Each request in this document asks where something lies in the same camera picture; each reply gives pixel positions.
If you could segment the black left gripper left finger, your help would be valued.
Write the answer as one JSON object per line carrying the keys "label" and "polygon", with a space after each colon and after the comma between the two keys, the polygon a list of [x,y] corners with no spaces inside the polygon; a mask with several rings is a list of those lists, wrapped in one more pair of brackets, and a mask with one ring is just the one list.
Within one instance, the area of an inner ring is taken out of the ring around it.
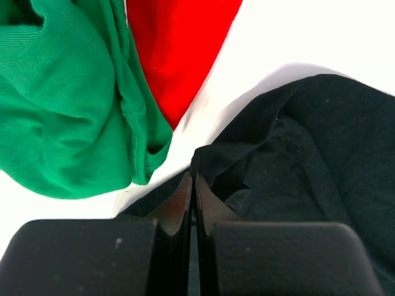
{"label": "black left gripper left finger", "polygon": [[192,187],[185,173],[144,218],[24,224],[1,259],[1,294],[186,295]]}

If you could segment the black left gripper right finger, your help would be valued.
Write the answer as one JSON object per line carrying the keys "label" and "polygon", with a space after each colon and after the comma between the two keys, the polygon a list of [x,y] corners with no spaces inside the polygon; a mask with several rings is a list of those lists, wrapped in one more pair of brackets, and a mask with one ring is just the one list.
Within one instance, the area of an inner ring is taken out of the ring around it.
{"label": "black left gripper right finger", "polygon": [[381,295],[357,234],[340,223],[242,220],[196,176],[202,295]]}

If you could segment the black t shirt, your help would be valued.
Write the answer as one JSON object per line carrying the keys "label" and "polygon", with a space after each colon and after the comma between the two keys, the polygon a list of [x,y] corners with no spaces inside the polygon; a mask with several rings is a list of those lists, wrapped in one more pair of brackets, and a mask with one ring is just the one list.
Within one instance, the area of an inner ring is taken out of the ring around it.
{"label": "black t shirt", "polygon": [[394,294],[394,98],[336,75],[253,99],[188,168],[242,220],[340,223]]}

